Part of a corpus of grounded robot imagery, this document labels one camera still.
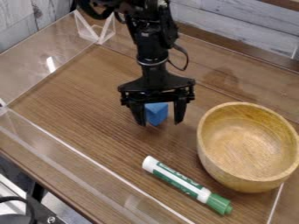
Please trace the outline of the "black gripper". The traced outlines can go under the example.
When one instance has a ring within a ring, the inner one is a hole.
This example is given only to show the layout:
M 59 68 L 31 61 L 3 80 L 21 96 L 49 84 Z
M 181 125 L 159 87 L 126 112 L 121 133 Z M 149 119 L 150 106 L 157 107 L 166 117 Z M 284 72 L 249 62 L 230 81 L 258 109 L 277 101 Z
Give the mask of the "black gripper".
M 188 103 L 196 99 L 196 79 L 182 77 L 167 70 L 166 62 L 141 63 L 142 76 L 118 87 L 121 103 L 131 108 L 135 121 L 146 126 L 147 103 L 174 102 L 174 121 L 183 121 Z

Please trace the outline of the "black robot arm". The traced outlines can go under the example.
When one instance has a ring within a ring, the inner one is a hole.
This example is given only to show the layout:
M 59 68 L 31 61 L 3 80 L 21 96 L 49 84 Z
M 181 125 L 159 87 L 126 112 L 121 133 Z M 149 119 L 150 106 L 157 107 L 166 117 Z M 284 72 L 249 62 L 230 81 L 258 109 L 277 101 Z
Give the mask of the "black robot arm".
M 118 87 L 121 101 L 139 125 L 146 125 L 146 105 L 174 104 L 174 121 L 185 118 L 188 104 L 196 99 L 196 80 L 169 72 L 170 49 L 177 45 L 178 26 L 170 0 L 79 0 L 79 7 L 97 20 L 114 16 L 127 26 L 137 46 L 137 62 L 143 74 Z

